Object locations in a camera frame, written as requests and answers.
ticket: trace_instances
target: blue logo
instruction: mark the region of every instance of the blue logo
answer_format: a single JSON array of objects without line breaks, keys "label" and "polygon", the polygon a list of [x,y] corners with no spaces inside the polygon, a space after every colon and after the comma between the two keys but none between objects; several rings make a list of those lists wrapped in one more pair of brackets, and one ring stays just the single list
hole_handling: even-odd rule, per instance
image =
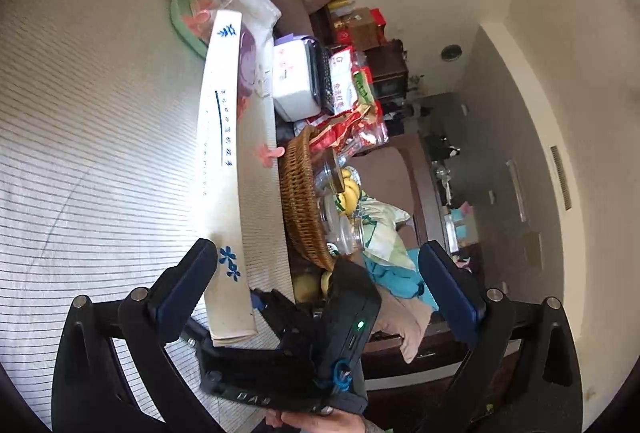
[{"label": "blue logo", "polygon": [[227,25],[224,29],[218,31],[218,36],[226,38],[227,36],[236,36],[236,30],[233,25]]},{"label": "blue logo", "polygon": [[237,259],[236,255],[231,252],[231,247],[226,246],[223,249],[220,249],[220,259],[218,260],[220,264],[226,266],[228,268],[228,272],[226,275],[228,277],[233,277],[234,281],[238,281],[238,278],[241,276],[240,271],[238,270],[238,266],[233,263],[232,260]]}]

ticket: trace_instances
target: blue cable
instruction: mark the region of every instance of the blue cable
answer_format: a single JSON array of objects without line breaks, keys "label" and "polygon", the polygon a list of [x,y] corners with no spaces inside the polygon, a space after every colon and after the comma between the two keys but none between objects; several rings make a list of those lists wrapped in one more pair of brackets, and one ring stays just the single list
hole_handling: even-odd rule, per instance
[{"label": "blue cable", "polygon": [[351,387],[351,381],[353,381],[351,367],[346,359],[341,359],[334,365],[334,386],[339,391],[348,391]]}]

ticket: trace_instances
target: wall vent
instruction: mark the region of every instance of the wall vent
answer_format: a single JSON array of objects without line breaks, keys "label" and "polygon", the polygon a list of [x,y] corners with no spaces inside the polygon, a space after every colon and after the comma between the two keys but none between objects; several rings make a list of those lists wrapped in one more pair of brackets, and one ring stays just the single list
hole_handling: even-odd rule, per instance
[{"label": "wall vent", "polygon": [[554,156],[554,163],[556,164],[556,171],[558,172],[558,178],[560,180],[562,198],[564,198],[564,209],[568,211],[572,207],[571,193],[569,193],[569,186],[566,182],[566,174],[564,173],[564,166],[562,165],[562,157],[560,156],[558,146],[551,147],[551,155]]}]

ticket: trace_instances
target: red box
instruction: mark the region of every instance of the red box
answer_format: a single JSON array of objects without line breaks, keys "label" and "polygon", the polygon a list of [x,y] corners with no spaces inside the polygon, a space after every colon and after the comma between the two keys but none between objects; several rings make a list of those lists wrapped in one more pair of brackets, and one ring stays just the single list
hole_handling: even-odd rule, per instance
[{"label": "red box", "polygon": [[380,44],[386,43],[385,37],[385,27],[386,20],[385,17],[382,16],[380,9],[371,9],[371,15],[373,16],[374,22],[376,22],[376,26],[378,28],[378,42]]},{"label": "red box", "polygon": [[335,31],[335,41],[341,45],[351,45],[351,34],[345,28],[340,28]]}]

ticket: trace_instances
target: blue gripper pad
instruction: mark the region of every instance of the blue gripper pad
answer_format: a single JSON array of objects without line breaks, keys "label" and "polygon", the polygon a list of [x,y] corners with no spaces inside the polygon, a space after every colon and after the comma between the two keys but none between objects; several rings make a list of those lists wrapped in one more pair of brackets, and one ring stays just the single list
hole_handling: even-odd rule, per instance
[{"label": "blue gripper pad", "polygon": [[486,312],[478,282],[468,270],[458,268],[435,240],[420,248],[418,268],[449,329],[472,349]]}]

